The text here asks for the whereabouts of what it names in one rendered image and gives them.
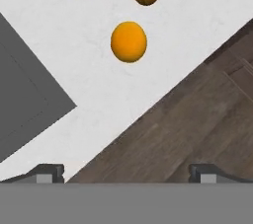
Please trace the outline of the grey sink basin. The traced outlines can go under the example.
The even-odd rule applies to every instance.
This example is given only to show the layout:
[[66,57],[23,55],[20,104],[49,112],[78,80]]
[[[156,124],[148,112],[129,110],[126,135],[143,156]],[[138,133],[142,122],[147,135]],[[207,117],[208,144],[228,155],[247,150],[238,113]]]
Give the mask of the grey sink basin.
[[0,14],[0,163],[75,108]]

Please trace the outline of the orange fruit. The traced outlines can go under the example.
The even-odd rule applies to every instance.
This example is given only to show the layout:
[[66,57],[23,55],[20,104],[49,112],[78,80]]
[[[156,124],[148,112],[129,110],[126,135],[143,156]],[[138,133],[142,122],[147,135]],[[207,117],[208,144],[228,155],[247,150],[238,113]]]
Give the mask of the orange fruit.
[[111,35],[111,50],[115,57],[126,63],[139,60],[147,49],[147,37],[136,22],[122,22]]

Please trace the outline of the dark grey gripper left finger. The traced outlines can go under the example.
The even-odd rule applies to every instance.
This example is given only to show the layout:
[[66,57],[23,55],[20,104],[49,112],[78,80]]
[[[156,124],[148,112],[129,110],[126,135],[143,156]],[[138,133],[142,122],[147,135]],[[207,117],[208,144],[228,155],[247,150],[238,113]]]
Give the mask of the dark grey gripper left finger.
[[25,174],[1,181],[1,184],[63,184],[63,164],[38,164]]

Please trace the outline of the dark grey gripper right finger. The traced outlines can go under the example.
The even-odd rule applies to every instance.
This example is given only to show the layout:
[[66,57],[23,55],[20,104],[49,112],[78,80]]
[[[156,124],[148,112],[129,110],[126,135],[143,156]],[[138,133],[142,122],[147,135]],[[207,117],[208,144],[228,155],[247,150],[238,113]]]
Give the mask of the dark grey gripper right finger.
[[195,184],[253,184],[253,180],[228,174],[214,164],[191,164],[189,174],[189,182]]

